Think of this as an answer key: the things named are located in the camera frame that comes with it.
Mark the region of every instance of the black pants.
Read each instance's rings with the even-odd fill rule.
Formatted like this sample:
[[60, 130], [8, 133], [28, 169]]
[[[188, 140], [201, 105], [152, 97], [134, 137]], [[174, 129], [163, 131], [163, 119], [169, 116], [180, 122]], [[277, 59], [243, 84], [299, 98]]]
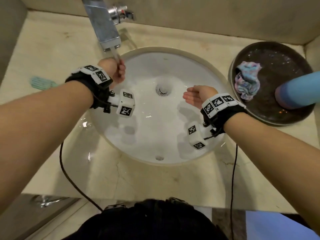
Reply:
[[64, 240], [84, 239], [228, 240], [204, 214], [176, 198], [166, 201], [149, 199], [131, 208], [108, 206]]

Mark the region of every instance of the oval sink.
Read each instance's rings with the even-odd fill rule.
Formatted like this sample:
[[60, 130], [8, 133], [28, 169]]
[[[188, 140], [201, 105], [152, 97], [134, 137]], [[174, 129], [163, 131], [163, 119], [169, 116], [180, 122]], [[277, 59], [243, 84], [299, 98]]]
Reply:
[[202, 124], [203, 118], [199, 109], [184, 101], [183, 93], [193, 85], [213, 86], [220, 93], [227, 90], [220, 78], [203, 64], [176, 54], [175, 49], [165, 50], [143, 53], [134, 50], [124, 55], [126, 80], [114, 92], [126, 88], [134, 93], [136, 107], [132, 117], [118, 117], [114, 107], [111, 114], [100, 108], [90, 110], [96, 129], [109, 142], [130, 157], [152, 164], [176, 164], [198, 158], [223, 138], [219, 135], [209, 139], [209, 146], [202, 150], [189, 144], [187, 124], [192, 121]]

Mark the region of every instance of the hand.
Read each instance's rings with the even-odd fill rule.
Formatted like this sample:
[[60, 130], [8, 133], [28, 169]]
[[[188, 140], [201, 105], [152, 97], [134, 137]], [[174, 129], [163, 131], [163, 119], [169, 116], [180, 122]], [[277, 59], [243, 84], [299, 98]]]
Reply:
[[120, 64], [117, 64], [113, 58], [102, 59], [98, 62], [98, 66], [102, 67], [112, 78], [113, 83], [109, 86], [110, 90], [125, 80], [126, 66], [122, 59], [120, 59]]
[[200, 85], [194, 85], [186, 90], [187, 91], [183, 93], [183, 98], [188, 104], [191, 104], [198, 109], [202, 109], [203, 102], [218, 93], [213, 87]]

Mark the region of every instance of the person's right arm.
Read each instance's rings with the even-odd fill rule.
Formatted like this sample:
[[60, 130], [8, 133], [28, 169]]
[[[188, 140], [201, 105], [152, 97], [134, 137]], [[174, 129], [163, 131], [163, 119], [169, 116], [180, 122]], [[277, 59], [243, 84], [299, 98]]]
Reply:
[[[195, 86], [187, 91], [184, 99], [198, 108], [217, 93], [207, 86]], [[223, 129], [320, 234], [320, 150], [245, 113], [232, 116]]]

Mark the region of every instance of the marble countertop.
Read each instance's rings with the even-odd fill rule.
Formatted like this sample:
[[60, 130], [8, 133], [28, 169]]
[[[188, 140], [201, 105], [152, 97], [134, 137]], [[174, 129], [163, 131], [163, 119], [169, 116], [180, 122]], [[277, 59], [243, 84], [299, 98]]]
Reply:
[[[117, 28], [122, 39], [120, 55], [142, 47], [176, 48], [207, 60], [225, 79], [238, 52], [258, 41], [132, 23]], [[304, 56], [302, 46], [289, 46]], [[96, 64], [107, 55], [88, 18], [30, 11], [0, 86], [0, 103], [37, 92], [29, 84], [32, 76], [60, 84], [74, 68]], [[128, 201], [176, 197], [196, 206], [230, 206], [235, 143], [228, 136], [226, 143], [202, 158], [182, 165], [155, 166], [127, 157], [93, 125], [84, 127], [84, 122], [90, 122], [88, 113], [66, 139], [63, 159], [69, 176], [89, 197]], [[300, 123], [279, 129], [319, 148], [313, 113]], [[23, 192], [81, 197], [62, 174], [58, 149]], [[241, 149], [234, 179], [234, 208], [295, 213]]]

